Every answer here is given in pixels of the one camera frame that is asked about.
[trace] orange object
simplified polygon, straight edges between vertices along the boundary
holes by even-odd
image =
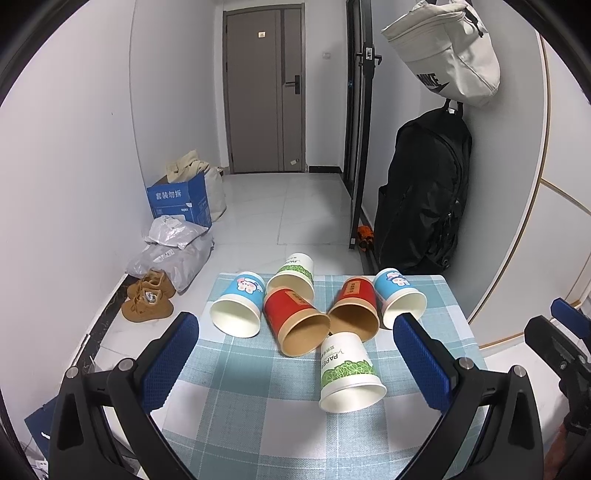
[[[374,231],[367,225],[362,225],[357,229],[357,240],[359,248],[365,252],[367,249],[374,248]]]

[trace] cartoon character print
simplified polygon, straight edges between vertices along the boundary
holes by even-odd
[[[386,273],[386,279],[398,285],[399,287],[410,285],[408,280],[404,278],[402,274],[398,271]]]
[[[256,280],[251,278],[241,277],[237,280],[238,282],[238,290],[245,291],[249,295],[252,295],[257,290],[262,293],[262,287],[258,284]]]

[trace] blue gripper pad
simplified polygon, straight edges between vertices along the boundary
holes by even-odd
[[[452,401],[455,381],[452,382],[444,367],[437,361],[435,357],[437,352],[431,350],[435,341],[410,314],[399,315],[396,318],[393,335],[396,347],[402,354],[427,405],[442,413],[447,411]],[[451,354],[445,347],[443,349],[453,362]]]
[[[563,299],[556,299],[550,307],[552,317],[568,328],[581,340],[591,334],[591,320]]]
[[[141,405],[146,413],[164,405],[198,338],[197,317],[181,312],[162,337],[150,342],[142,352],[138,363],[144,353],[154,358],[140,380]]]

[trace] cardboard box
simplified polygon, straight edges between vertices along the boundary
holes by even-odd
[[[168,183],[163,177],[146,191],[154,218],[170,215],[206,228],[211,227],[212,217],[203,172],[181,183]]]

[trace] white plastic bag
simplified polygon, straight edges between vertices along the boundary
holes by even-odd
[[[141,278],[152,268],[166,272],[177,291],[185,290],[201,271],[212,251],[213,237],[208,232],[189,243],[184,250],[151,244],[127,265],[126,272]]]
[[[205,171],[205,190],[212,222],[219,219],[226,211],[226,196],[223,192],[222,176],[214,166]]]
[[[178,247],[182,250],[205,232],[207,228],[204,226],[178,220],[170,215],[162,215],[154,219],[144,241],[155,242],[166,247]]]

